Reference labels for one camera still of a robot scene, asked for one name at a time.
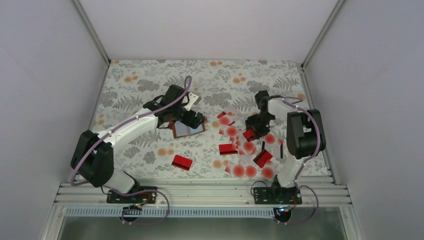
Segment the brown leather card holder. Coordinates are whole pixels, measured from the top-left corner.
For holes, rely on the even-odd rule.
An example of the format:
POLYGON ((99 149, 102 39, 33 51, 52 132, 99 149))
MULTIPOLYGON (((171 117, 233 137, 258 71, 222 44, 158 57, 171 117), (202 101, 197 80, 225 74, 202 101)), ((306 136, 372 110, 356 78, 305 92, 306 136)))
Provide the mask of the brown leather card holder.
POLYGON ((203 133, 205 131, 206 128, 204 123, 197 128, 191 128, 189 126, 184 125, 182 122, 177 121, 172 126, 172 133, 174 139, 193 136, 196 134, 203 133))

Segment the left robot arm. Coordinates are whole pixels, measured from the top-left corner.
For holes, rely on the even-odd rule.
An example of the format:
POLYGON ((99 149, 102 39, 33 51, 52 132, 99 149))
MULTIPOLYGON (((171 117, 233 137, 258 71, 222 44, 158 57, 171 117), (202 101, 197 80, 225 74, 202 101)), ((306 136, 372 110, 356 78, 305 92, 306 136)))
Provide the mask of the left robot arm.
POLYGON ((115 168, 114 151, 165 123, 180 122, 189 128, 198 128, 205 122, 205 117, 192 107, 200 100, 200 95, 172 84, 164 95, 144 103, 140 110, 121 123, 99 132, 84 131, 70 161, 74 170, 71 185, 77 186, 75 177, 80 175, 93 187, 106 186, 119 192, 124 201, 134 202, 139 197, 140 184, 130 174, 115 168))

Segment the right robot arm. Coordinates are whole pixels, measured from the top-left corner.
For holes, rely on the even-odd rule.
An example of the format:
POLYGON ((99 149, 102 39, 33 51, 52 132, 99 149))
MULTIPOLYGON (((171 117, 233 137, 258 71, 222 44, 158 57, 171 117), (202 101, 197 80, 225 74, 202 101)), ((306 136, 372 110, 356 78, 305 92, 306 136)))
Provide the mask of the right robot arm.
POLYGON ((249 142, 270 133, 271 121, 286 119, 285 144, 291 157, 285 160, 276 175, 279 185, 270 191, 272 200, 282 204, 290 197, 289 188, 300 188, 298 178, 306 163, 326 149, 322 116, 317 109, 304 109, 289 102, 289 97, 269 95, 266 90, 260 90, 254 99, 259 113, 245 120, 246 131, 243 133, 249 142))

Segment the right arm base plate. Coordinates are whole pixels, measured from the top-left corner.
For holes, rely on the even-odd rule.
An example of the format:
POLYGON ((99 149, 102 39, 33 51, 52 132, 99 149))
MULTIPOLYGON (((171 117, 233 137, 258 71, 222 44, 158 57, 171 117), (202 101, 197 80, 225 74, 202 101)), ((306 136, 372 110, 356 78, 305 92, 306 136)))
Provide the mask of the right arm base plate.
POLYGON ((254 187, 252 193, 257 205, 300 205, 303 203, 301 192, 296 187, 275 189, 254 187))

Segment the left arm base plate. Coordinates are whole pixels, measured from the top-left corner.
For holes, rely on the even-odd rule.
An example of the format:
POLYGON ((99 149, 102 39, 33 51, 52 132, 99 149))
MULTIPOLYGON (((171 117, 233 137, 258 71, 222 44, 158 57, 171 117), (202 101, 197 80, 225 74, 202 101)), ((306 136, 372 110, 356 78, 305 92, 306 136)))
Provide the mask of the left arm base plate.
POLYGON ((156 186, 141 186, 139 189, 134 190, 134 193, 143 191, 134 195, 124 196, 116 193, 113 190, 109 190, 106 198, 108 204, 155 204, 156 203, 156 186))

